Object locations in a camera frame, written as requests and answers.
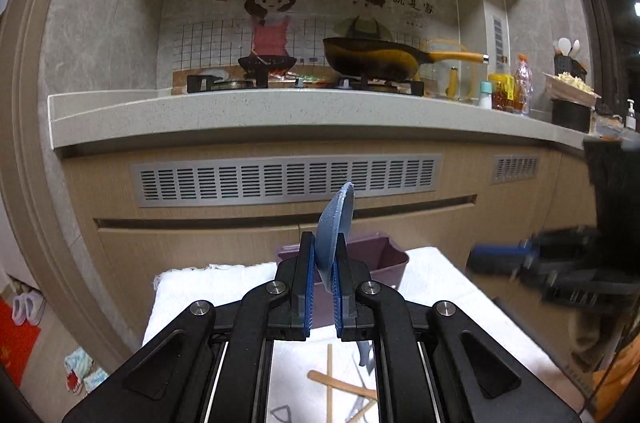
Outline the wooden spoon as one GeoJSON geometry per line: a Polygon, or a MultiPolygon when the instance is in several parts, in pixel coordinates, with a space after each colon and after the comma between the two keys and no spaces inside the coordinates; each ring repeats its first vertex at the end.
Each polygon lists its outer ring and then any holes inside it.
{"type": "Polygon", "coordinates": [[[307,373],[307,377],[309,380],[322,384],[326,387],[337,389],[338,391],[344,391],[345,393],[366,397],[371,400],[378,399],[378,392],[375,389],[352,385],[344,381],[334,379],[334,377],[330,377],[329,375],[317,370],[310,370],[307,373]]]}

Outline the black shovel-shaped spoon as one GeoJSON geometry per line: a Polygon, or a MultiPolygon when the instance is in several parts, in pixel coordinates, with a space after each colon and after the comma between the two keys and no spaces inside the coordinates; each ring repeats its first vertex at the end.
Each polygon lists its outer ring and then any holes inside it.
{"type": "Polygon", "coordinates": [[[282,405],[269,410],[269,421],[277,423],[303,423],[307,411],[299,406],[282,405]]]}

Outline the blue speckled spoon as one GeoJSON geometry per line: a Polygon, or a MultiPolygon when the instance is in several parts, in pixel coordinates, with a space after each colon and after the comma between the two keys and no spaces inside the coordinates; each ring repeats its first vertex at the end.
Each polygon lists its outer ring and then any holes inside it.
{"type": "Polygon", "coordinates": [[[326,292],[332,291],[332,267],[338,236],[349,237],[354,209],[355,188],[351,182],[347,182],[337,191],[319,217],[314,236],[314,264],[326,292]]]}

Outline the black-handled utensil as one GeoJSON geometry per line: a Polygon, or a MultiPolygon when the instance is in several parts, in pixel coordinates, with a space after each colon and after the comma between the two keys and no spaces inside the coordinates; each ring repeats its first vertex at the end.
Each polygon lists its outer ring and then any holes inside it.
{"type": "MultiPolygon", "coordinates": [[[[357,343],[359,358],[358,361],[354,362],[356,365],[356,371],[360,380],[360,386],[368,387],[367,378],[371,376],[374,367],[375,360],[372,355],[372,345],[368,341],[359,341],[357,343]]],[[[355,415],[364,405],[366,405],[370,399],[366,397],[358,396],[354,405],[352,406],[352,412],[349,414],[350,417],[355,415]]]]}

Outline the white table cloth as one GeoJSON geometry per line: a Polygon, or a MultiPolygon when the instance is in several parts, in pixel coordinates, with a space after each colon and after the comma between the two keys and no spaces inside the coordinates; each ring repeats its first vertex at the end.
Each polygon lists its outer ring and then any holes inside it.
{"type": "MultiPolygon", "coordinates": [[[[582,407],[584,396],[570,379],[436,247],[419,247],[410,250],[408,255],[399,286],[399,293],[405,299],[427,306],[442,299],[453,302],[572,409],[582,407]]],[[[210,265],[161,273],[154,280],[155,299],[143,341],[151,341],[191,303],[206,299],[219,306],[239,301],[247,291],[275,274],[273,261],[254,266],[210,265]]],[[[307,411],[305,422],[326,421],[326,387],[309,380],[307,373],[310,370],[324,372],[327,365],[332,365],[332,377],[360,385],[354,365],[357,357],[357,345],[338,342],[332,325],[312,330],[305,342],[274,345],[267,420],[271,408],[291,405],[307,411]]],[[[367,378],[367,384],[368,388],[375,387],[373,374],[367,378]]]]}

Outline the maroon utensil holder box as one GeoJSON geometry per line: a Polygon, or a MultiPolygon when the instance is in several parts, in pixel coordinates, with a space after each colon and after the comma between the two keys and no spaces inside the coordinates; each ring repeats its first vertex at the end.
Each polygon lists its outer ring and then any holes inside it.
{"type": "MultiPolygon", "coordinates": [[[[287,261],[296,258],[299,252],[300,243],[290,244],[277,250],[277,262],[287,261]]],[[[358,237],[349,239],[346,243],[346,250],[352,261],[362,261],[369,270],[371,280],[378,283],[384,283],[393,289],[397,289],[404,276],[405,268],[409,261],[408,254],[399,249],[396,243],[382,232],[372,232],[369,235],[358,235],[358,237]]],[[[319,329],[334,325],[334,302],[333,291],[326,292],[317,269],[314,269],[314,302],[312,303],[311,329],[319,329]]],[[[356,317],[363,316],[364,321],[368,322],[372,318],[370,308],[367,306],[357,307],[352,302],[354,312],[352,317],[344,322],[343,328],[356,328],[356,317]]],[[[281,304],[275,308],[269,315],[269,325],[272,334],[285,334],[282,331],[288,331],[288,323],[290,319],[285,320],[285,315],[290,313],[288,304],[281,304]]]]}

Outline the small grey vent grille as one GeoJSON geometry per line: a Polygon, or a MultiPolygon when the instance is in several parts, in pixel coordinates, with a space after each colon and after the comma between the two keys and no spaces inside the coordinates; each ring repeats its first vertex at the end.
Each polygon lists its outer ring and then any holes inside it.
{"type": "Polygon", "coordinates": [[[496,154],[490,183],[504,184],[532,180],[537,175],[539,158],[530,154],[496,154]]]}

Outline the long grey vent grille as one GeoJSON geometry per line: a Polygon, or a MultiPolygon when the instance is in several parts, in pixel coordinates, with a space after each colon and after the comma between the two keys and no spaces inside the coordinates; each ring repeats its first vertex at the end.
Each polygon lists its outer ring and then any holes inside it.
{"type": "Polygon", "coordinates": [[[263,206],[331,199],[351,183],[358,198],[437,188],[440,154],[201,159],[130,166],[140,208],[263,206]]]}

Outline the white soap dispenser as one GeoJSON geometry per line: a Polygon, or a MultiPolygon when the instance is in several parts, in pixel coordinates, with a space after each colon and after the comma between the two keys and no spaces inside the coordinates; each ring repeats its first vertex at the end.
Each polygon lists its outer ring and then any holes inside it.
{"type": "Polygon", "coordinates": [[[635,131],[637,128],[636,109],[634,109],[634,99],[628,98],[628,108],[626,111],[625,128],[635,131]]]}

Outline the black pot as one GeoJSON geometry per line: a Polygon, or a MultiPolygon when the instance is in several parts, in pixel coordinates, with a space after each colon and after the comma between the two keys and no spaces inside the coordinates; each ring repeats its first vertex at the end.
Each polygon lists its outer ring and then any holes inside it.
{"type": "Polygon", "coordinates": [[[554,125],[573,131],[588,133],[591,123],[591,109],[575,102],[552,99],[551,121],[554,125]]]}

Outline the small white teal-capped bottle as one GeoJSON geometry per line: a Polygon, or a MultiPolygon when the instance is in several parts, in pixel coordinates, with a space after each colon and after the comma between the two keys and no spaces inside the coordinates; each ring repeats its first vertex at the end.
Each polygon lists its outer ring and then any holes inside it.
{"type": "Polygon", "coordinates": [[[492,109],[492,83],[483,81],[480,83],[480,96],[478,96],[478,105],[482,109],[492,109]]]}

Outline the red-capped plastic bottle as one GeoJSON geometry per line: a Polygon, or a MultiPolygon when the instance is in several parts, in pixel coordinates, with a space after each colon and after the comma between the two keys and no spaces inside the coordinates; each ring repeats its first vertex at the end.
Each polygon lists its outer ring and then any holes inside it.
{"type": "Polygon", "coordinates": [[[533,95],[532,71],[527,56],[518,54],[518,64],[514,72],[514,108],[523,116],[529,115],[530,101],[533,95]]]}

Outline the white tray of food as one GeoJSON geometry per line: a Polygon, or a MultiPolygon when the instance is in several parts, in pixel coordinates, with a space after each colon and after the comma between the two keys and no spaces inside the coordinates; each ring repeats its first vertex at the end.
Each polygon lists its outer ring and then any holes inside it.
{"type": "Polygon", "coordinates": [[[593,108],[600,96],[582,79],[564,72],[559,76],[546,73],[544,88],[549,98],[573,102],[573,104],[593,108]]]}

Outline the black utensil cup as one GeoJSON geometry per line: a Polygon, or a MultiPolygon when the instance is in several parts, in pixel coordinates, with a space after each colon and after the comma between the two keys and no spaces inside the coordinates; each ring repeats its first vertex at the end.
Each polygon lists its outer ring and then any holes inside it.
{"type": "Polygon", "coordinates": [[[571,41],[569,38],[559,38],[554,46],[554,71],[559,76],[568,73],[574,78],[585,82],[587,70],[577,60],[582,44],[579,40],[571,41]]]}

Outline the patterned slippers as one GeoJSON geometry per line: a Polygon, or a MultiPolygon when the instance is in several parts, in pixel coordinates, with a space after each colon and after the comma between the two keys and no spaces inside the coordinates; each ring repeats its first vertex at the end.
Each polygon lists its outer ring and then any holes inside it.
{"type": "Polygon", "coordinates": [[[66,374],[66,388],[73,394],[90,394],[100,386],[108,374],[97,365],[82,348],[77,347],[63,359],[66,374]]]}

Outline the gas stove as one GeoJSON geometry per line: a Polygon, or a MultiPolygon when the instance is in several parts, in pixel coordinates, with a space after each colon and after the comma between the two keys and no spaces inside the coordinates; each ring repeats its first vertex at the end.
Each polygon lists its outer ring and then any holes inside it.
{"type": "Polygon", "coordinates": [[[425,85],[421,80],[408,82],[393,82],[382,80],[363,80],[352,76],[331,76],[317,78],[317,76],[278,76],[265,82],[258,79],[232,78],[224,70],[212,70],[204,73],[186,73],[185,76],[174,74],[172,92],[178,94],[213,93],[221,91],[248,90],[337,90],[358,91],[371,93],[399,94],[416,97],[425,96],[425,85]]]}

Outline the grey slippers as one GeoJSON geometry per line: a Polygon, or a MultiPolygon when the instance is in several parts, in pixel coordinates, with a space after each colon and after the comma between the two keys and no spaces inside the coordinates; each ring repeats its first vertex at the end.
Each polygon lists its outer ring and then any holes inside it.
{"type": "Polygon", "coordinates": [[[24,325],[27,322],[33,327],[40,325],[46,300],[38,291],[32,290],[16,295],[12,303],[12,320],[14,325],[24,325]]]}

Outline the red floor mat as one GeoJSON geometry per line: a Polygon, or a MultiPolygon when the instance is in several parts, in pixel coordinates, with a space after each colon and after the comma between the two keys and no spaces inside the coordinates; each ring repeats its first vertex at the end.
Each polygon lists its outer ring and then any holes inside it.
{"type": "Polygon", "coordinates": [[[0,359],[1,365],[9,374],[15,386],[20,387],[26,365],[35,343],[41,332],[39,327],[29,325],[15,325],[12,319],[12,309],[1,301],[0,303],[0,359]]]}

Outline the cartoon backsplash sticker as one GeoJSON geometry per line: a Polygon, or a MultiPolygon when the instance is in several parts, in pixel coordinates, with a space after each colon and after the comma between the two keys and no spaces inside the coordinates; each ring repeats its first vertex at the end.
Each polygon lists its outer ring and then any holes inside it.
{"type": "Polygon", "coordinates": [[[156,83],[179,71],[241,70],[251,54],[288,55],[299,68],[326,68],[323,41],[347,33],[421,47],[459,36],[457,0],[164,0],[156,83]]]}

